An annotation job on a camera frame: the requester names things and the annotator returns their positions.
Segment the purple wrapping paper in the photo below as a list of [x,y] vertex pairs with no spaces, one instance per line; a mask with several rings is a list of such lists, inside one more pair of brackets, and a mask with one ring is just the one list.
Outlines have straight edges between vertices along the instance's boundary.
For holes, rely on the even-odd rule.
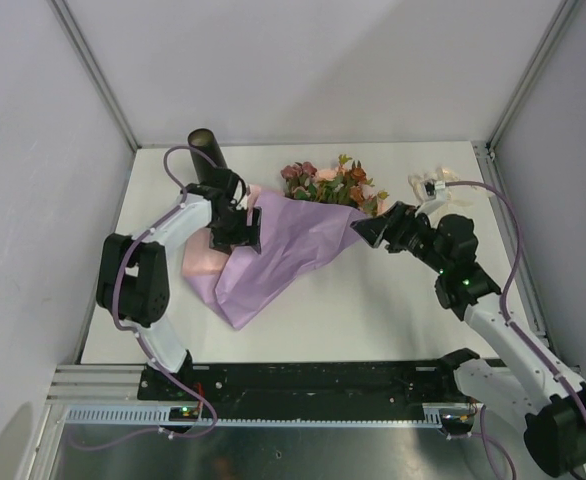
[[242,329],[294,280],[337,258],[360,237],[350,228],[366,215],[348,206],[293,200],[263,189],[257,254],[240,247],[220,273],[182,277],[196,295],[236,330]]

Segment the artificial flower bunch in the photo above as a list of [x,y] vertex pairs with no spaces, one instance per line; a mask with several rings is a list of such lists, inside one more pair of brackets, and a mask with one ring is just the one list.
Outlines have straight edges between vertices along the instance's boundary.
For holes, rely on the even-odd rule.
[[280,176],[289,199],[348,206],[368,217],[387,209],[388,192],[377,190],[362,163],[346,154],[338,156],[335,166],[323,169],[310,161],[294,162],[285,166]]

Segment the cream printed ribbon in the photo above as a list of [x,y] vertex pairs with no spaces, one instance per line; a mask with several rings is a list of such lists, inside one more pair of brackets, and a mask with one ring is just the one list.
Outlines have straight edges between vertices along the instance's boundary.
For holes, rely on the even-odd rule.
[[[423,204],[430,199],[426,191],[428,184],[449,184],[459,182],[461,178],[452,170],[444,167],[437,167],[435,170],[424,172],[422,174],[411,174],[408,176],[408,183],[419,204]],[[456,206],[466,208],[473,205],[473,202],[466,197],[454,194],[450,189],[446,190],[445,206]]]

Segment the pink wrapping paper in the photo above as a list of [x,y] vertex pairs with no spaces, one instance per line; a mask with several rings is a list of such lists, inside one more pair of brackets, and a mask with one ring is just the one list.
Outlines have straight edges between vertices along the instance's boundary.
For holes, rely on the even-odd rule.
[[[231,254],[240,247],[231,250],[213,250],[210,247],[211,232],[208,228],[212,219],[211,202],[207,198],[211,191],[205,185],[189,184],[185,189],[186,224],[189,227],[185,238],[185,250],[182,261],[182,273],[185,276],[209,275],[220,273]],[[241,202],[249,211],[255,207],[256,196],[248,194]]]

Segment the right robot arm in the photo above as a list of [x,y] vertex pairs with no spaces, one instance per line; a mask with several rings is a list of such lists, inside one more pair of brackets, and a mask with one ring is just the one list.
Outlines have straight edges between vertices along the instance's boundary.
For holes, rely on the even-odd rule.
[[444,216],[437,226],[418,208],[395,203],[352,229],[371,247],[407,251],[437,274],[440,305],[482,337],[504,362],[497,373],[477,355],[453,353],[457,365],[434,376],[446,401],[479,400],[523,436],[537,466],[557,478],[586,464],[586,380],[564,364],[503,302],[502,290],[476,260],[471,219]]

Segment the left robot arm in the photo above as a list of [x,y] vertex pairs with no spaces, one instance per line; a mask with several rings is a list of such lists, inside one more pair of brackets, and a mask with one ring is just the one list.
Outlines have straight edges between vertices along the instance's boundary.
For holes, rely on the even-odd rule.
[[167,315],[167,256],[202,229],[210,231],[214,251],[260,252],[261,209],[248,207],[249,192],[239,175],[218,169],[204,182],[183,186],[171,208],[139,234],[112,233],[104,241],[96,302],[118,330],[134,334],[148,363],[162,371],[158,385],[172,399],[192,392],[194,376],[183,368],[189,352]]

